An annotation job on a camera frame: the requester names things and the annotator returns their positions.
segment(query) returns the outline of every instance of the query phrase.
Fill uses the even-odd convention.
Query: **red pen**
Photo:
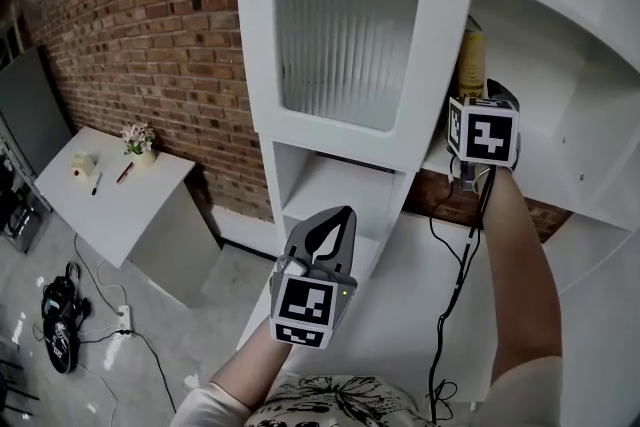
[[[119,176],[119,178],[116,180],[116,183],[120,183],[122,180],[124,180],[125,177],[129,174],[129,171],[131,171],[132,167],[133,167],[133,162],[130,162],[129,165],[125,168],[125,170],[122,172],[122,174]]]

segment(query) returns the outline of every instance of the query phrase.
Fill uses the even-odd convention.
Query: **person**
[[[557,426],[562,386],[558,293],[508,169],[496,172],[483,224],[498,344],[491,388],[471,425]],[[271,339],[264,321],[209,384],[191,391],[171,427],[431,425],[407,395],[375,377],[279,375],[290,351],[290,345]]]

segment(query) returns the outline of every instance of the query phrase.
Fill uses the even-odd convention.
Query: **flower pot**
[[[151,164],[153,164],[156,161],[157,158],[158,158],[158,154],[153,150],[145,151],[140,155],[136,153],[131,154],[131,160],[135,167],[143,167],[143,168],[149,167]]]

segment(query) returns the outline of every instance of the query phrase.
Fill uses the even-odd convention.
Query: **gray panel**
[[[37,48],[0,73],[0,113],[9,131],[3,134],[7,142],[24,155],[37,175],[71,139]]]

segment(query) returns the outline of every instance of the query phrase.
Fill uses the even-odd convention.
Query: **black pen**
[[[100,178],[102,178],[102,173],[98,173],[98,179],[96,180],[96,184],[91,191],[91,195],[95,196],[96,192],[98,192],[98,185],[100,185]]]

